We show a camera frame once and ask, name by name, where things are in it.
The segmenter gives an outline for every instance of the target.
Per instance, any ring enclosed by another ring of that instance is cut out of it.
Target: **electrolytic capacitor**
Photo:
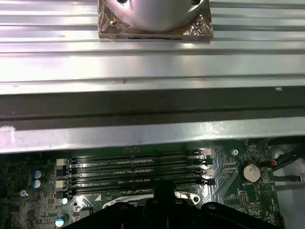
[[[42,176],[42,172],[41,171],[39,171],[39,170],[34,171],[33,177],[35,179],[39,179],[41,176]]]
[[[68,199],[67,198],[61,199],[61,204],[65,205],[67,203],[68,203]]]
[[[55,221],[55,225],[58,228],[61,228],[65,225],[65,223],[68,222],[68,216],[67,215],[61,215],[57,218],[57,220]]]
[[[40,180],[34,180],[32,183],[33,188],[39,188],[41,185]]]

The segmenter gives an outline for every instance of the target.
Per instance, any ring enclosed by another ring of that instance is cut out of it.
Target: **screw hole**
[[[198,197],[194,197],[193,201],[194,201],[195,203],[197,203],[197,202],[199,201],[199,198],[198,198]]]
[[[200,3],[200,0],[192,0],[192,5],[199,5]]]

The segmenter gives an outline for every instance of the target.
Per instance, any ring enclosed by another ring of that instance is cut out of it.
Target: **black wire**
[[[299,177],[299,176],[283,176],[283,177],[274,176],[274,180],[281,181],[281,182],[301,182],[301,177]]]
[[[277,138],[268,139],[267,143],[269,146],[305,144],[305,136],[277,137]]]
[[[277,171],[277,170],[293,163],[294,161],[299,159],[304,154],[305,154],[305,146],[301,146],[301,147],[298,147],[298,148],[292,150],[291,152],[289,152],[287,154],[281,155],[275,159],[275,161],[277,162],[277,165],[274,166],[272,170]]]

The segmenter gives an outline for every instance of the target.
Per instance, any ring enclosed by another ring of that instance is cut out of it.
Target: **red wire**
[[[271,160],[271,164],[273,165],[273,166],[277,166],[277,162],[275,161],[275,160]]]

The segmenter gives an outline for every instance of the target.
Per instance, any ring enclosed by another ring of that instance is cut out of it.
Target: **green circuit board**
[[[207,158],[212,165],[202,165]],[[156,179],[198,196],[198,207],[216,201],[277,224],[271,169],[259,167],[255,182],[241,173],[245,165],[267,160],[268,146],[247,139],[0,156],[0,229],[55,229],[63,215],[68,225],[116,198],[151,195],[147,184]],[[208,179],[213,182],[207,185]]]

